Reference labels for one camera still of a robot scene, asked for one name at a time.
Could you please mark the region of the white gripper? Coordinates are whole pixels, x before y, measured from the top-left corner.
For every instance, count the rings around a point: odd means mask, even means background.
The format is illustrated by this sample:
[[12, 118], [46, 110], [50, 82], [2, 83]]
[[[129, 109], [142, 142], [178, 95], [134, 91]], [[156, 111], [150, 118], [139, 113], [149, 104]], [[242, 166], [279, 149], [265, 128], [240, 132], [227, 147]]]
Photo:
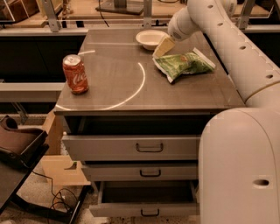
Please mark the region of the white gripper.
[[152, 56], [154, 58], [160, 58], [164, 56], [175, 46], [175, 41], [189, 39], [195, 32], [198, 32], [199, 30], [200, 28], [190, 17], [188, 7], [177, 11], [172, 16], [168, 24], [168, 34], [170, 36], [166, 36], [161, 39]]

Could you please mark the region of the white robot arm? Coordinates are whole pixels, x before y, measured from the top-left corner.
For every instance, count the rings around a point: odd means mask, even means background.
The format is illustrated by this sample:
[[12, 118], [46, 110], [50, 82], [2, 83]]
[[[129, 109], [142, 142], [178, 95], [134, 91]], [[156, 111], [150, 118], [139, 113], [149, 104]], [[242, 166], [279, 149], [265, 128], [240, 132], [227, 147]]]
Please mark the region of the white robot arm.
[[213, 117], [199, 143], [200, 224], [280, 224], [280, 71], [220, 0], [188, 0], [168, 32], [204, 32], [244, 107]]

